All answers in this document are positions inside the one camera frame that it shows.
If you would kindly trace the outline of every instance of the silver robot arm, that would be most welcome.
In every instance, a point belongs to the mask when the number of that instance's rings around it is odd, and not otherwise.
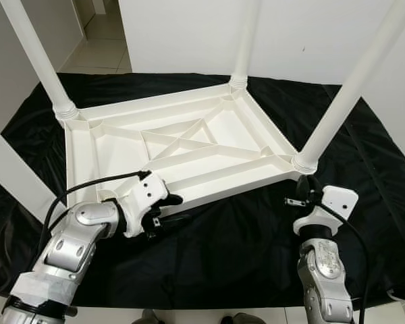
[[[142,218],[150,213],[153,228],[159,227],[159,205],[169,196],[164,181],[150,173],[119,200],[73,206],[32,271],[17,279],[0,324],[64,323],[66,310],[95,253],[96,242],[116,234],[137,236],[144,231]]]
[[[309,324],[350,324],[353,323],[351,297],[345,288],[345,268],[338,245],[333,241],[342,222],[315,204],[313,200],[318,195],[311,190],[311,199],[286,199],[287,205],[313,207],[310,214],[294,222],[294,232],[303,241],[298,275],[304,290],[304,307]],[[358,195],[352,190],[326,186],[317,200],[347,220]]]

